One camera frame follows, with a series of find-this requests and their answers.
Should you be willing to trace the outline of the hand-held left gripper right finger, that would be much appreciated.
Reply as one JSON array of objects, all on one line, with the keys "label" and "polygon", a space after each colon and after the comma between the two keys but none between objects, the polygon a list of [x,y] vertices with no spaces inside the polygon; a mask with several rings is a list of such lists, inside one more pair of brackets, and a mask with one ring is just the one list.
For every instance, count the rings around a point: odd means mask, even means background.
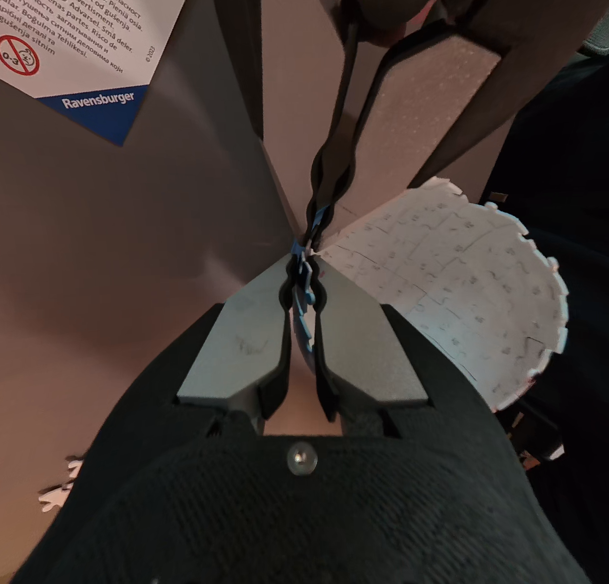
[{"label": "hand-held left gripper right finger", "polygon": [[381,304],[318,255],[304,262],[304,357],[328,421],[429,405]]}]

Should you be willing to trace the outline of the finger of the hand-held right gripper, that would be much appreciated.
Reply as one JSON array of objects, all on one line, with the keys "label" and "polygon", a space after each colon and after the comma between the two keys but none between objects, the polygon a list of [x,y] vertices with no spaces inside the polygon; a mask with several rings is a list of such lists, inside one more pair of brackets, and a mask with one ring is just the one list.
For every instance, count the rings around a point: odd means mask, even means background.
[{"label": "finger of the hand-held right gripper", "polygon": [[345,65],[328,137],[311,168],[310,247],[320,250],[341,233],[400,199],[475,94],[501,53],[446,22],[433,22],[395,43],[382,57],[355,118],[339,136],[342,158],[324,167],[340,132],[359,51],[350,28]]},{"label": "finger of the hand-held right gripper", "polygon": [[307,228],[311,166],[324,144],[344,48],[324,0],[261,0],[263,148],[293,236]]}]

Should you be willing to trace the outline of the blue puzzle ball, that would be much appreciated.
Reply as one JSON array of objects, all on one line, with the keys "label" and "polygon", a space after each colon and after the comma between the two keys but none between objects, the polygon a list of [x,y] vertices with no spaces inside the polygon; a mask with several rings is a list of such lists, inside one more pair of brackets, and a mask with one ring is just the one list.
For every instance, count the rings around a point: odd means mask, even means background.
[{"label": "blue puzzle ball", "polygon": [[[527,229],[432,177],[341,233],[318,255],[374,297],[415,368],[448,359],[492,412],[518,401],[567,338],[567,287]],[[305,264],[294,322],[305,353]]]}]

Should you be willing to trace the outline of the white instruction sheet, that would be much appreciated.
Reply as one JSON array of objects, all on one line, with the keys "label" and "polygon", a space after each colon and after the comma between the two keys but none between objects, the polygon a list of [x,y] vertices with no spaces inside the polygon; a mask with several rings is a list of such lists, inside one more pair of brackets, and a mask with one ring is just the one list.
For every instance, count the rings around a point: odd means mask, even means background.
[{"label": "white instruction sheet", "polygon": [[1,81],[122,146],[186,0],[1,0]]}]

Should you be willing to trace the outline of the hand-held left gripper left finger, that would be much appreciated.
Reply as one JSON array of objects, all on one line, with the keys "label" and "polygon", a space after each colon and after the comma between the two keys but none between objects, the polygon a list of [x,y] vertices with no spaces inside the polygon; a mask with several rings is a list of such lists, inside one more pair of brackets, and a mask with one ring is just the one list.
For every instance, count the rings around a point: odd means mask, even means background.
[{"label": "hand-held left gripper left finger", "polygon": [[268,419],[285,397],[291,330],[280,291],[286,254],[227,299],[177,392],[182,405]]}]

